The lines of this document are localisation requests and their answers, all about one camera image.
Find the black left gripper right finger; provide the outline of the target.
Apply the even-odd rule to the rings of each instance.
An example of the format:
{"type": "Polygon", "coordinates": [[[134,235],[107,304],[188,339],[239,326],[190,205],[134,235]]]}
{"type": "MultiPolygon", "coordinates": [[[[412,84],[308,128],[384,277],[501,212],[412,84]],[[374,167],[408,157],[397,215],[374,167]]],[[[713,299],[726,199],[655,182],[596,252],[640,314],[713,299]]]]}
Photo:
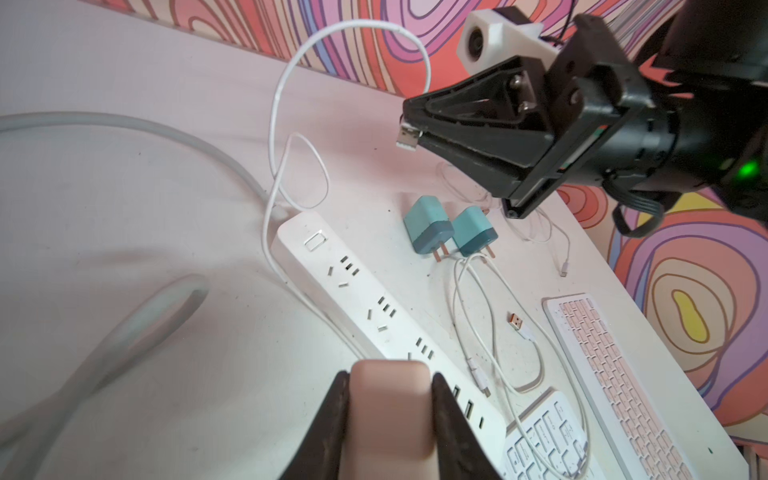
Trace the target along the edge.
{"type": "Polygon", "coordinates": [[[500,480],[441,373],[434,374],[431,392],[439,478],[500,480]]]}

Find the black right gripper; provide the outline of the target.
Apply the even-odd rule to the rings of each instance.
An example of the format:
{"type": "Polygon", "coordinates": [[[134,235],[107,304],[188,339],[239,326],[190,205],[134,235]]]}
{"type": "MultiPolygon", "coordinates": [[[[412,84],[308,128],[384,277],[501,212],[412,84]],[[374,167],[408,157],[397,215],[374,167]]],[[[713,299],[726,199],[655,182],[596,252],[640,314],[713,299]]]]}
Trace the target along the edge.
{"type": "Polygon", "coordinates": [[[514,56],[407,99],[401,130],[523,218],[564,184],[613,186],[670,208],[660,180],[677,137],[673,110],[641,76],[605,22],[580,14],[546,69],[514,56]]]}

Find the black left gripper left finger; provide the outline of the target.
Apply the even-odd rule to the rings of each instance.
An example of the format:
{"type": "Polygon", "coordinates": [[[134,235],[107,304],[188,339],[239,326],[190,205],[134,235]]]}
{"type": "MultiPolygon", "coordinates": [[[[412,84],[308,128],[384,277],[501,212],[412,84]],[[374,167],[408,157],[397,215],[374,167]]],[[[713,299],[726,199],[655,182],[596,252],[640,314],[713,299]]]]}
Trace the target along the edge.
{"type": "Polygon", "coordinates": [[[349,381],[349,372],[335,376],[280,479],[338,479],[348,419],[349,381]]]}

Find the pink charger adapter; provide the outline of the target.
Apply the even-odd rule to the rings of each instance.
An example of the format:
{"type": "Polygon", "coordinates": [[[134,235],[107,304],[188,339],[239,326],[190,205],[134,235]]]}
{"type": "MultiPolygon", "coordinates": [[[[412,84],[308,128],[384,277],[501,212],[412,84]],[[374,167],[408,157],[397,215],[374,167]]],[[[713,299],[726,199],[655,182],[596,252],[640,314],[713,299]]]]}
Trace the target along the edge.
{"type": "Polygon", "coordinates": [[[431,373],[422,362],[352,366],[341,479],[437,479],[431,373]]]}

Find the teal charger adapter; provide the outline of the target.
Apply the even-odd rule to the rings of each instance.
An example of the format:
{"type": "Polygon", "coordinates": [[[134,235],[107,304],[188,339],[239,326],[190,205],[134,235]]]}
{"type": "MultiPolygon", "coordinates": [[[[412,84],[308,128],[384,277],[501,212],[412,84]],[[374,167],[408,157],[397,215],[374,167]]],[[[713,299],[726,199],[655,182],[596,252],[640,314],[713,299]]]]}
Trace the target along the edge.
{"type": "Polygon", "coordinates": [[[446,255],[445,243],[453,238],[455,229],[438,198],[419,197],[403,221],[413,250],[419,255],[431,254],[441,262],[446,255]]]}
{"type": "Polygon", "coordinates": [[[487,215],[478,206],[464,209],[452,221],[453,240],[463,257],[470,257],[498,239],[487,215]]]}

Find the pink keyboard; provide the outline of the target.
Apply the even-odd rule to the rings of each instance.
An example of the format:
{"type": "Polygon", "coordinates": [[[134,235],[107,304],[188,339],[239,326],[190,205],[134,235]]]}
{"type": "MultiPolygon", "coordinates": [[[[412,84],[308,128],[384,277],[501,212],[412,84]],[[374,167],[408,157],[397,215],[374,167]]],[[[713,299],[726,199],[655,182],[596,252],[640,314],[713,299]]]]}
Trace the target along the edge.
{"type": "Polygon", "coordinates": [[[584,293],[545,298],[542,308],[624,474],[692,479],[596,300],[584,293]]]}

